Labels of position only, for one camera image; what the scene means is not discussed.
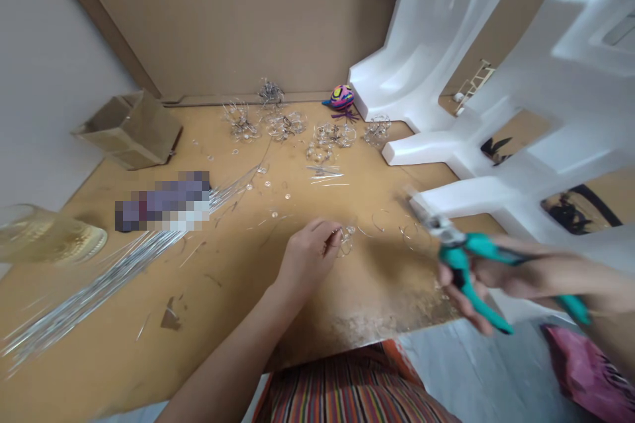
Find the wooden table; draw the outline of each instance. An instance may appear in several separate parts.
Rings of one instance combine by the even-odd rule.
[[[404,184],[427,190],[454,182],[451,170],[445,164],[389,167],[363,141],[361,123],[357,142],[326,164],[339,165],[344,176],[311,184],[306,146],[314,125],[331,120],[330,113],[319,103],[288,110],[307,114],[302,135],[284,143],[264,135],[242,144],[230,136],[222,108],[173,109],[184,129],[167,165],[136,172],[109,161],[97,167],[63,212],[106,229],[108,243],[79,266],[14,267],[0,281],[2,336],[45,303],[60,302],[90,282],[100,258],[137,235],[114,231],[113,202],[130,199],[131,190],[176,180],[177,171],[210,171],[214,186],[230,184],[260,162],[267,173],[257,173],[253,189],[215,213],[203,231],[189,233],[64,339],[2,381],[0,420],[84,421],[168,399],[273,282],[289,236],[317,216],[359,227],[353,248],[337,259],[284,335],[269,369],[457,317],[435,287],[437,244],[415,227],[402,191]],[[399,122],[390,129],[390,139],[411,134]],[[342,185],[324,186],[335,183]],[[487,215],[456,222],[467,231],[501,231]],[[179,317],[178,330],[161,326],[168,302]],[[11,364],[8,358],[0,363],[2,371]]]

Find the hand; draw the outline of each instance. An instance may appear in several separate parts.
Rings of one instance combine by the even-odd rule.
[[[488,295],[488,288],[500,288],[511,297],[531,299],[553,309],[559,308],[551,297],[573,294],[580,296],[591,311],[613,314],[635,310],[635,281],[619,271],[540,244],[524,243],[504,235],[491,239],[502,248],[536,259],[520,266],[509,266],[473,258],[470,277],[481,299]],[[442,263],[439,263],[438,281],[474,327],[482,334],[493,334],[492,325],[475,312],[470,301],[452,284],[452,272]]]
[[[333,267],[342,225],[316,218],[289,238],[274,287],[304,305]]]

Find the colorful toy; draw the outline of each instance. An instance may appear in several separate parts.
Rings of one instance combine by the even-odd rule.
[[[326,101],[322,101],[322,104],[325,106],[330,106],[338,112],[342,114],[333,114],[331,117],[341,118],[344,117],[350,120],[358,120],[359,114],[351,111],[351,107],[354,106],[355,101],[355,93],[351,90],[351,87],[348,85],[339,85],[335,89],[333,89],[333,94],[331,94],[331,98]]]

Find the pliers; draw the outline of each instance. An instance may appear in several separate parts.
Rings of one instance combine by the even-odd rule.
[[[470,255],[468,252],[510,266],[520,266],[524,262],[535,260],[536,257],[523,256],[515,251],[501,248],[484,233],[463,233],[448,218],[429,213],[415,200],[410,200],[410,204],[421,224],[441,242],[439,260],[452,270],[452,284],[470,300],[474,310],[485,317],[492,326],[503,334],[513,334],[513,327],[485,304],[474,290],[470,281]],[[591,323],[588,309],[579,297],[560,295],[556,301],[575,320],[587,325]]]

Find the plastic bag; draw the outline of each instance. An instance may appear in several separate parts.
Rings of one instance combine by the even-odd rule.
[[[635,421],[635,388],[584,335],[542,325],[562,393],[607,423]]]

